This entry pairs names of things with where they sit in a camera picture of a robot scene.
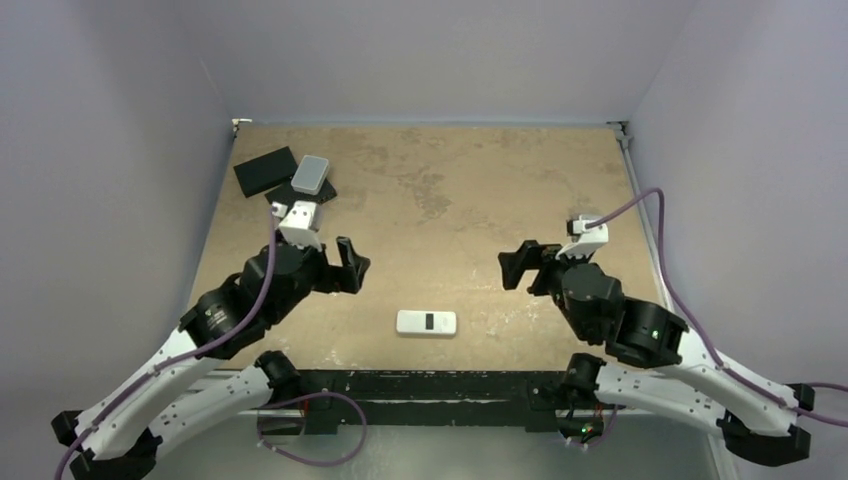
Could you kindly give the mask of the white red remote control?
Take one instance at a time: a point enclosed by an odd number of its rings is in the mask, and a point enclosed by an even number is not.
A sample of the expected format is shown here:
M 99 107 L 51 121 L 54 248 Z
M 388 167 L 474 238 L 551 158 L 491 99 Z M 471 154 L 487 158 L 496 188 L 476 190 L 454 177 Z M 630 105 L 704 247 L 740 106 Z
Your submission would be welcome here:
M 458 330 L 455 312 L 399 310 L 395 331 L 399 335 L 453 337 Z

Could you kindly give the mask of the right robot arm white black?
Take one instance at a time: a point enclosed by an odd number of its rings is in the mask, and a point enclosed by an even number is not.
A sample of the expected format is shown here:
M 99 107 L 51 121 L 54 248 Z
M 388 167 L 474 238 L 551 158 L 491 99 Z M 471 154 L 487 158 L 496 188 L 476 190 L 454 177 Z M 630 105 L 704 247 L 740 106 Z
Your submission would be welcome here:
M 687 423 L 758 465 L 807 459 L 811 435 L 797 422 L 813 410 L 814 389 L 733 373 L 734 361 L 712 358 L 705 339 L 681 317 L 624 294 L 621 281 L 592 260 L 605 243 L 526 240 L 498 256 L 504 289 L 516 289 L 526 271 L 536 271 L 528 293 L 550 297 L 579 340 L 603 346 L 614 359 L 573 355 L 550 394 L 576 407 L 626 405 Z

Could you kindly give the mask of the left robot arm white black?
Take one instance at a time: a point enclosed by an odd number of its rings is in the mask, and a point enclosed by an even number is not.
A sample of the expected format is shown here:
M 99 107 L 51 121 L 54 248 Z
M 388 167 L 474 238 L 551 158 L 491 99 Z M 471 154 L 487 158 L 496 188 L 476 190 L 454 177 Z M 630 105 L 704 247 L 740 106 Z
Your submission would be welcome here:
M 320 246 L 299 248 L 278 235 L 241 273 L 202 295 L 159 350 L 107 398 L 51 422 L 67 446 L 54 476 L 143 479 L 181 444 L 250 409 L 306 409 L 332 392 L 310 392 L 280 351 L 195 393 L 188 389 L 224 361 L 262 339 L 312 292 L 355 294 L 370 266 L 347 237 L 337 240 L 341 265 Z

